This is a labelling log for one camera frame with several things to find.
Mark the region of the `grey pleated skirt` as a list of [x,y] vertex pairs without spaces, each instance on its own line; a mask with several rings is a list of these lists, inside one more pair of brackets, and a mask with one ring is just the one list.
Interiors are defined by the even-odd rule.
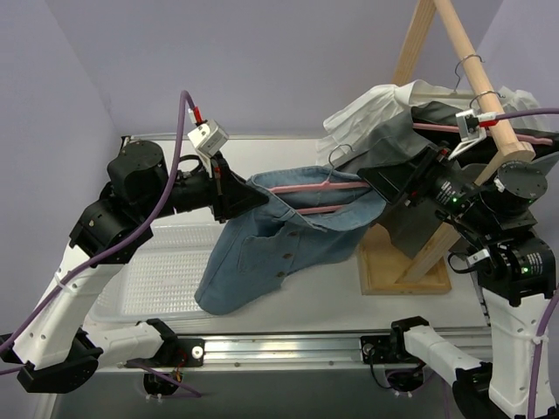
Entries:
[[430,202],[406,209],[401,191],[430,151],[445,144],[453,148],[459,144],[457,133],[412,125],[456,127],[458,111],[437,101],[403,111],[370,130],[363,143],[353,146],[337,167],[341,172],[364,174],[366,181],[372,181],[389,204],[379,223],[389,232],[392,245],[408,258],[414,258],[427,244],[441,220]]

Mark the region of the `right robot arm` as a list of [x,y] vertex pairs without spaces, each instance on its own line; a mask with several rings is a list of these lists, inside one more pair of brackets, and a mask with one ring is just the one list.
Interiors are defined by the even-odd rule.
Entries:
[[483,184],[455,169],[446,148],[401,164],[360,168],[358,175],[389,203],[429,202],[467,242],[466,273],[477,277],[490,319],[492,358],[453,345],[419,316],[394,321],[389,334],[362,343],[371,366],[428,367],[452,389],[466,418],[555,418],[549,384],[549,318],[558,302],[556,257],[535,233],[530,207],[548,188],[530,163],[503,163]]

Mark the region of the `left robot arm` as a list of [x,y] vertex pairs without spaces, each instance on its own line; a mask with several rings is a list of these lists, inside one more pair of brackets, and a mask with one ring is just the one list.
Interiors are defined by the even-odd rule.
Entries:
[[267,196],[236,175],[221,154],[210,168],[168,169],[151,141],[125,146],[108,164],[108,183],[73,227],[59,269],[33,317],[1,338],[1,358],[12,363],[25,391],[66,394],[100,368],[139,362],[178,363],[183,345],[160,319],[113,331],[87,329],[85,319],[109,282],[153,236],[160,217],[209,208],[219,222],[267,203]]

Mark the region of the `blue denim skirt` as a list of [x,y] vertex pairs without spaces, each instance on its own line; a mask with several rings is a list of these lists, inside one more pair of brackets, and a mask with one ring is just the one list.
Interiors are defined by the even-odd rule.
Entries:
[[348,259],[386,202],[370,188],[275,195],[272,188],[357,182],[358,176],[310,166],[265,172],[247,183],[269,202],[228,221],[195,292],[212,315],[238,310],[279,290],[295,272]]

